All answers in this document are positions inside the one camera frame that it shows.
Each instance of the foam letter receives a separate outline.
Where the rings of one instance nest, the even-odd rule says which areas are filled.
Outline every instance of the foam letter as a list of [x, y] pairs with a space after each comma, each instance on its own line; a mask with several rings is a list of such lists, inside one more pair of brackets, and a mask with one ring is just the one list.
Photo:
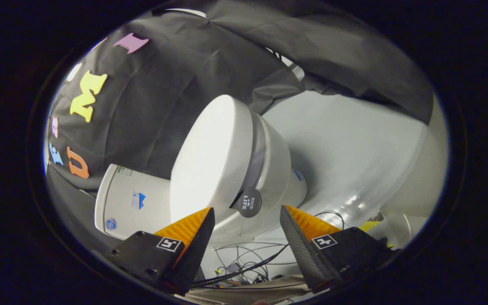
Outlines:
[[149, 41], [149, 39], [138, 39], [137, 37], [133, 36], [133, 34], [134, 33], [130, 33], [128, 36], [118, 40], [113, 47], [122, 46], [128, 50], [128, 54], [132, 54]]
[[69, 109], [70, 114], [77, 113], [86, 119], [86, 122], [92, 119], [93, 108], [91, 106], [84, 107], [95, 102], [95, 97], [93, 94], [98, 94], [103, 88], [103, 84], [107, 79], [107, 75], [93, 75], [90, 71], [86, 71], [82, 79], [80, 80], [80, 89], [82, 94], [75, 97], [71, 102], [71, 107]]
[[73, 151], [71, 151], [71, 148], [69, 146], [67, 147], [67, 156], [69, 157], [69, 159], [74, 159], [78, 163], [80, 163], [80, 167], [81, 167], [81, 168], [77, 168], [69, 161], [69, 169], [71, 171], [71, 174], [77, 175], [80, 178], [87, 179], [89, 177], [89, 172], [88, 172], [88, 166], [84, 162], [84, 159], [81, 156], [74, 153]]
[[56, 150], [56, 147], [53, 147], [52, 143], [48, 143], [48, 147], [50, 148], [50, 154], [52, 155], [52, 161], [55, 164], [63, 165], [64, 162], [61, 160], [60, 153]]
[[54, 116], [52, 118], [52, 133], [56, 138], [58, 137], [58, 124], [59, 124], [59, 120]]

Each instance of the cable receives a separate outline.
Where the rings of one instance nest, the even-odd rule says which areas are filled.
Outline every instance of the cable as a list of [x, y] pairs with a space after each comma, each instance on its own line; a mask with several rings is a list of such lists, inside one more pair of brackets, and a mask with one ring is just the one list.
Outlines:
[[260, 266], [263, 266], [267, 263], [270, 263], [273, 259], [275, 259], [280, 253], [282, 253], [282, 251], [285, 250], [285, 248], [287, 248], [289, 244], [285, 245], [282, 247], [282, 249], [280, 249], [276, 254], [274, 255], [271, 255], [269, 258], [265, 259], [263, 262], [260, 262], [256, 265], [253, 265], [249, 268], [246, 268], [246, 269], [243, 269], [239, 272], [236, 272], [234, 274], [228, 274], [228, 275], [225, 275], [225, 276], [222, 276], [222, 277], [215, 277], [215, 278], [209, 278], [207, 280], [198, 280], [197, 282], [193, 282], [193, 284], [191, 285], [192, 288], [197, 288], [197, 287], [204, 287], [204, 286], [207, 286], [207, 285], [211, 285], [211, 284], [215, 284], [215, 283], [219, 283], [219, 282], [222, 282], [223, 280], [227, 280], [231, 277], [234, 277], [234, 276], [237, 276], [237, 275], [240, 275], [244, 272], [247, 272], [249, 270], [252, 270], [252, 269], [255, 269], [255, 268], [259, 268]]
[[345, 224], [344, 224], [344, 218], [342, 217], [342, 215], [340, 215], [339, 213], [337, 213], [335, 211], [325, 211], [325, 212], [317, 213], [314, 216], [318, 216], [318, 215], [321, 215], [321, 214], [335, 214], [335, 215], [337, 215], [342, 220], [342, 230], [344, 230], [344, 225]]
[[276, 287], [265, 287], [265, 288], [234, 288], [234, 287], [220, 288], [220, 287], [205, 287], [205, 289], [265, 290], [265, 289], [278, 289], [278, 288], [286, 288], [286, 287], [300, 286], [302, 284], [306, 284], [306, 282], [302, 282], [300, 284], [292, 284], [292, 285], [276, 286]]
[[[257, 251], [257, 250], [260, 250], [260, 249], [265, 249], [265, 248], [270, 248], [270, 247], [278, 247], [278, 246], [285, 246], [285, 245], [284, 244], [274, 244], [274, 245], [271, 245], [271, 246], [259, 247], [259, 248], [254, 249], [254, 250]], [[226, 248], [231, 248], [231, 247], [223, 247], [223, 248], [218, 248], [218, 249], [220, 250], [220, 249], [226, 249]]]
[[223, 247], [215, 248], [215, 250], [221, 250], [221, 249], [229, 248], [232, 246], [244, 245], [244, 244], [263, 244], [263, 245], [279, 245], [279, 246], [285, 245], [285, 244], [281, 244], [281, 243], [262, 243], [260, 241], [250, 241], [249, 243], [236, 243], [236, 244], [224, 245]]
[[[235, 245], [236, 245], [236, 251], [237, 251], [237, 257], [236, 257], [236, 259], [235, 259], [234, 261], [232, 261], [231, 263], [229, 263], [229, 266], [231, 266], [231, 265], [232, 265], [232, 264], [234, 264], [235, 262], [238, 262], [238, 259], [239, 259], [240, 257], [242, 257], [243, 255], [245, 255], [245, 254], [247, 254], [247, 253], [249, 253], [249, 252], [254, 253], [255, 255], [257, 255], [257, 257], [259, 257], [259, 259], [261, 259], [261, 261], [263, 261], [263, 258], [262, 258], [261, 256], [259, 256], [259, 255], [258, 255], [258, 254], [255, 252], [256, 250], [259, 250], [259, 249], [264, 249], [264, 248], [269, 248], [269, 247], [277, 247], [278, 245], [279, 245], [279, 246], [284, 246], [283, 244], [274, 244], [274, 243], [266, 243], [266, 244], [273, 244], [273, 245], [270, 245], [270, 246], [265, 246], [265, 247], [259, 247], [259, 248], [254, 249], [254, 250], [251, 250], [251, 249], [248, 249], [248, 248], [246, 248], [246, 247], [242, 247], [242, 246], [240, 246], [241, 248], [244, 248], [244, 249], [247, 249], [247, 250], [248, 250], [248, 251], [246, 251], [246, 252], [242, 253], [241, 255], [238, 255], [238, 245], [239, 245], [239, 244], [235, 244]], [[218, 255], [218, 258], [219, 258], [219, 254], [217, 253], [217, 251], [218, 251], [218, 250], [221, 250], [221, 249], [230, 249], [230, 248], [233, 248], [233, 247], [235, 247], [235, 246], [234, 246], [234, 245], [225, 246], [225, 247], [221, 247], [221, 248], [216, 248], [216, 249], [214, 249], [214, 251], [216, 251], [216, 254]], [[265, 272], [265, 278], [269, 278], [269, 269], [267, 268], [267, 266], [264, 266], [262, 269], [263, 269], [263, 271]]]
[[269, 263], [267, 265], [291, 265], [291, 264], [296, 264], [297, 262], [292, 262], [292, 263]]
[[[256, 252], [256, 251], [251, 250], [251, 249], [248, 249], [248, 248], [246, 248], [246, 247], [242, 247], [242, 246], [241, 246], [241, 248], [248, 250], [248, 252], [254, 253], [254, 254], [257, 256], [257, 257], [259, 257], [259, 259], [261, 260], [261, 262], [263, 262], [263, 257], [260, 257], [260, 256], [259, 256], [259, 254], [257, 254], [257, 252]], [[246, 253], [248, 253], [248, 252], [245, 252], [245, 253], [243, 253], [242, 255], [238, 255], [238, 245], [237, 245], [237, 246], [236, 246], [236, 255], [237, 255], [237, 257], [236, 257], [236, 262], [238, 262], [238, 259], [239, 259], [241, 256], [243, 256], [244, 254], [246, 254]], [[269, 269], [267, 268], [267, 266], [263, 266], [263, 271], [264, 271], [264, 272], [265, 272], [265, 274], [266, 274], [266, 278], [269, 278]]]

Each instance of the round sticker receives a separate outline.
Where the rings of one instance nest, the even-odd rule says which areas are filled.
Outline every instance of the round sticker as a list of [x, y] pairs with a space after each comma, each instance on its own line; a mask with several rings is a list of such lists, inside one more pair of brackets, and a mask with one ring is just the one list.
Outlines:
[[116, 220], [114, 220], [114, 218], [107, 219], [107, 221], [105, 222], [105, 224], [107, 226], [107, 229], [109, 229], [109, 230], [114, 230], [118, 226], [116, 224]]

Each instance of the blue sticker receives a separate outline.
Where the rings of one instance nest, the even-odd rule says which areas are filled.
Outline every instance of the blue sticker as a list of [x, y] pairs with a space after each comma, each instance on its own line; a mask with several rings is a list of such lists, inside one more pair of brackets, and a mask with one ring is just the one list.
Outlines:
[[50, 148], [50, 154], [52, 155], [52, 161], [55, 164], [63, 165], [64, 162], [61, 160], [60, 153], [56, 150], [56, 147], [53, 147], [52, 143], [48, 143], [48, 147]]
[[146, 196], [143, 195], [143, 193], [139, 193], [139, 210], [144, 206], [144, 204], [142, 203], [144, 198], [146, 198]]
[[144, 198], [146, 196], [143, 193], [133, 192], [133, 198], [131, 199], [131, 207], [140, 210], [144, 206]]
[[299, 173], [298, 173], [298, 172], [296, 172], [296, 170], [293, 170], [293, 172], [295, 173], [295, 175], [297, 175], [297, 178], [299, 179], [299, 181], [302, 181], [302, 179], [301, 179], [301, 178], [300, 178], [300, 176], [299, 176]]
[[107, 229], [109, 229], [109, 230], [115, 230], [116, 227], [118, 227], [118, 224], [116, 224], [116, 220], [114, 220], [114, 218], [107, 219], [105, 224], [107, 226]]

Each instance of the yellow object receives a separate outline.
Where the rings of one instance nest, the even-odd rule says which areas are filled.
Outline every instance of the yellow object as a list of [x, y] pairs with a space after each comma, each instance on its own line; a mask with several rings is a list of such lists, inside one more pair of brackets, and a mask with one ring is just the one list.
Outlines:
[[308, 240], [312, 241], [312, 238], [320, 237], [327, 234], [333, 234], [341, 231], [339, 228], [324, 222], [323, 220], [314, 217], [306, 212], [298, 210], [297, 208], [285, 205], [293, 219], [300, 227], [302, 233]]
[[93, 94], [97, 95], [103, 88], [103, 84], [107, 79], [107, 75], [93, 75], [90, 71], [86, 71], [82, 79], [80, 80], [80, 89], [82, 94], [75, 97], [71, 101], [71, 106], [69, 108], [69, 113], [80, 114], [84, 117], [87, 123], [92, 119], [93, 108], [91, 106], [85, 107], [87, 105], [93, 104], [95, 102], [95, 97]]
[[360, 226], [359, 228], [361, 230], [363, 230], [364, 232], [370, 230], [371, 228], [374, 228], [377, 224], [379, 224], [380, 222], [364, 222], [364, 224], [362, 226]]
[[203, 224], [203, 221], [205, 220], [205, 217], [210, 209], [211, 207], [204, 208], [203, 210], [186, 216], [155, 233], [157, 236], [178, 239], [184, 243], [184, 251], [180, 253], [180, 256], [178, 259], [176, 259], [176, 262], [178, 262], [178, 260], [182, 257], [182, 254], [184, 254], [188, 249], [188, 246], [191, 244], [195, 234], [197, 234], [197, 231]]

